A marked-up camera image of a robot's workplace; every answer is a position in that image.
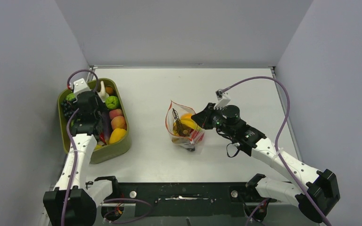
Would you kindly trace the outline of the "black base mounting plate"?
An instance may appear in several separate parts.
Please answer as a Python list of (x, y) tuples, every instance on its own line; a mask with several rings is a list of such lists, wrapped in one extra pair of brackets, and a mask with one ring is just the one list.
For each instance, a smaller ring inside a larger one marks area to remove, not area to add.
[(132, 183), (121, 182), (120, 191), (107, 197), (98, 211), (108, 221), (121, 217), (243, 217), (262, 205), (254, 218), (267, 214), (268, 201), (244, 182)]

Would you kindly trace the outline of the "small orange toy fruit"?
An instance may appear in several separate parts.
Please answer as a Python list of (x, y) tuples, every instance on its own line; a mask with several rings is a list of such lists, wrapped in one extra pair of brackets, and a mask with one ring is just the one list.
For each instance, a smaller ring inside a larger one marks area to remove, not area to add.
[(111, 86), (106, 86), (105, 91), (109, 96), (114, 96), (115, 95), (115, 89), (113, 87), (111, 87)]

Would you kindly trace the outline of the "peach toy fruit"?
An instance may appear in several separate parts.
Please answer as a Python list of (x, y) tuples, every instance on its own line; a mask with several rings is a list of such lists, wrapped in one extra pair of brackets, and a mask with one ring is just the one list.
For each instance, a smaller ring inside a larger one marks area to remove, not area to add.
[(111, 127), (112, 127), (112, 130), (115, 130), (115, 129), (127, 130), (127, 123), (126, 123), (125, 117), (122, 115), (114, 117), (111, 120)]

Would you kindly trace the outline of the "yellow toy banana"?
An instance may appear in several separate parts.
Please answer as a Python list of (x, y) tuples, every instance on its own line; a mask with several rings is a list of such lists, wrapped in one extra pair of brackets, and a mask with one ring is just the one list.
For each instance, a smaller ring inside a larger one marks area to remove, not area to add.
[(188, 136), (190, 136), (194, 130), (201, 129), (192, 119), (181, 120), (181, 122), (189, 128)]

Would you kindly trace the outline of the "clear zip bag orange zipper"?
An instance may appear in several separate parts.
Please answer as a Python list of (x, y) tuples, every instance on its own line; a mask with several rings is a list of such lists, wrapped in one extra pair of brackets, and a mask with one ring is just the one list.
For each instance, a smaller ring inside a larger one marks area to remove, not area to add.
[(171, 101), (165, 118), (165, 127), (171, 142), (189, 152), (196, 150), (205, 134), (191, 118), (195, 113), (191, 107)]

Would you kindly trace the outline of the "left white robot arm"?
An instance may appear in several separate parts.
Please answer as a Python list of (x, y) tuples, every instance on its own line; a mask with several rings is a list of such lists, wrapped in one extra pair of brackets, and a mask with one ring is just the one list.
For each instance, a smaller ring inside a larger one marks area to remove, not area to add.
[(91, 156), (103, 135), (104, 104), (98, 94), (76, 95), (77, 109), (67, 122), (70, 148), (61, 176), (53, 190), (44, 194), (43, 205), (53, 226), (92, 226), (97, 208), (113, 191), (113, 177), (88, 188), (86, 173)]

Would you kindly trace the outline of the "red toy apple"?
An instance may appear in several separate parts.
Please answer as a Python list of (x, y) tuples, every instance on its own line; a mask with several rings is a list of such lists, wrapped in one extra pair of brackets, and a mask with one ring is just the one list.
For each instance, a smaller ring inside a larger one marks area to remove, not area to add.
[(203, 140), (204, 134), (205, 134), (204, 129), (197, 129), (191, 133), (191, 137), (193, 138), (193, 141), (195, 143), (199, 143)]

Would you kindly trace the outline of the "white toy garlic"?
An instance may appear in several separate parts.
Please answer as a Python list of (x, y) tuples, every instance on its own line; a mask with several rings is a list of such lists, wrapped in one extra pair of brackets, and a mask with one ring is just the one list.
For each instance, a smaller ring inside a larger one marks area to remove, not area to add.
[(103, 103), (109, 98), (109, 94), (106, 92), (106, 86), (103, 81), (100, 82), (100, 90), (98, 91), (98, 96)]

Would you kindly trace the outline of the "dark purple toy eggplant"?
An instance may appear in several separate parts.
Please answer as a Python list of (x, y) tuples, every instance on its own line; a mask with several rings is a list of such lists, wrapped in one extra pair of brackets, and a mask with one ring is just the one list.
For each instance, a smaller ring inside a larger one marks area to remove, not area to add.
[(109, 117), (109, 113), (108, 112), (103, 112), (101, 114), (102, 116), (102, 123), (103, 123), (103, 135), (104, 135), (104, 139), (105, 142), (107, 144), (109, 144), (109, 139), (112, 133), (112, 127), (111, 127), (111, 120)]

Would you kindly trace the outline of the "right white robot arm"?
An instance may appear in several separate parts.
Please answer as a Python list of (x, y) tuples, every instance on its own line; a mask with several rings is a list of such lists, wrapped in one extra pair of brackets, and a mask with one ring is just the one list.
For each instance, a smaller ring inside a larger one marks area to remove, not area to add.
[(324, 222), (324, 217), (340, 200), (336, 175), (329, 169), (320, 171), (311, 167), (276, 148), (264, 133), (241, 119), (237, 106), (228, 105), (223, 109), (214, 106), (209, 103), (203, 111), (192, 115), (192, 120), (202, 129), (216, 129), (237, 144), (240, 151), (289, 180), (287, 183), (256, 174), (247, 183), (247, 197), (253, 201), (263, 197), (287, 202), (298, 207), (311, 221)]

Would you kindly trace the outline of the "green toy cabbage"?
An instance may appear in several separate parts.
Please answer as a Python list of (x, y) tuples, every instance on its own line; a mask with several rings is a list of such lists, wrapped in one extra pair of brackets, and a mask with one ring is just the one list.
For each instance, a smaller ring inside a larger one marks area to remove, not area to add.
[(75, 99), (74, 93), (70, 93), (65, 97), (65, 101), (73, 101)]

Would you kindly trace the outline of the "pink toy peach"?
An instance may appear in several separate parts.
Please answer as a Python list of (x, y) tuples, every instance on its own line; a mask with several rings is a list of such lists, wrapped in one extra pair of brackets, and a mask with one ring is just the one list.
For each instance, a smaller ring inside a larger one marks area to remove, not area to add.
[(118, 109), (114, 109), (114, 110), (109, 111), (110, 120), (113, 120), (117, 116), (123, 116), (122, 109), (118, 108)]

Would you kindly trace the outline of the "yellow toy lemon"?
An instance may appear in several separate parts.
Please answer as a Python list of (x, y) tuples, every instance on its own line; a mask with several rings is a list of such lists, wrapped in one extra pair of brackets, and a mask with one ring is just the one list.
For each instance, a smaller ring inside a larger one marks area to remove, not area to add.
[(111, 144), (114, 144), (114, 143), (122, 140), (125, 137), (126, 133), (127, 133), (127, 130), (125, 130), (125, 129), (122, 129), (122, 128), (114, 129), (109, 138), (109, 144), (111, 145)]

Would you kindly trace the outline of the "olive green food bin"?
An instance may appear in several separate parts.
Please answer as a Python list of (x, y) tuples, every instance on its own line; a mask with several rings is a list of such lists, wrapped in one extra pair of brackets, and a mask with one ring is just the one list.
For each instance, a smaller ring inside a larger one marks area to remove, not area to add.
[[(123, 108), (123, 102), (120, 97), (120, 94), (118, 93), (118, 89), (116, 84), (107, 78), (102, 78), (101, 81), (104, 82), (105, 85), (109, 85), (113, 87), (114, 89), (114, 96), (119, 98), (119, 105), (120, 109)], [(61, 138), (62, 138), (62, 144), (63, 149), (65, 153), (69, 152), (70, 148), (70, 140), (66, 132), (66, 124), (68, 122), (67, 119), (65, 119), (64, 113), (62, 112), (62, 106), (61, 102), (65, 100), (65, 97), (71, 93), (70, 90), (66, 89), (64, 90), (59, 96), (58, 96), (58, 115), (59, 115), (59, 124), (61, 128)], [(98, 164), (104, 161), (107, 161), (109, 159), (115, 158), (117, 156), (120, 156), (124, 153), (126, 153), (130, 147), (131, 147), (131, 137), (128, 135), (128, 131), (125, 133), (124, 137), (121, 138), (118, 142), (113, 144), (104, 145), (101, 148), (98, 148), (95, 150), (91, 156), (90, 164)]]

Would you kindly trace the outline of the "red toy chili pepper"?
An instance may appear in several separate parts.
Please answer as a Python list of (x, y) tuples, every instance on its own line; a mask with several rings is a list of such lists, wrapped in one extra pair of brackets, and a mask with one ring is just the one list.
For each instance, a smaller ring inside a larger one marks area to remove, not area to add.
[(103, 142), (104, 144), (106, 143), (105, 137), (104, 137), (104, 134), (103, 134), (103, 133), (100, 133), (100, 135), (99, 135), (99, 140), (100, 140), (101, 142)]

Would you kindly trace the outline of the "black toy grapes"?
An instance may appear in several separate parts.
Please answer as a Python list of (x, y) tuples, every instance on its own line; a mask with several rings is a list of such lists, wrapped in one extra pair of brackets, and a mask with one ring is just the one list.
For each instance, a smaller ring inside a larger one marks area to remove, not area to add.
[(69, 120), (72, 114), (74, 113), (74, 104), (72, 101), (64, 100), (60, 104), (62, 113), (66, 120)]

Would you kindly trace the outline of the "orange toy bell pepper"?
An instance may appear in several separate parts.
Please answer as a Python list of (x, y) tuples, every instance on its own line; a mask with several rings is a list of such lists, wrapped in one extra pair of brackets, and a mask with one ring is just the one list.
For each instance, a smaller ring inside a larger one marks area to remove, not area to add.
[(185, 113), (180, 117), (180, 119), (181, 120), (191, 119), (192, 115), (193, 115), (192, 113)]

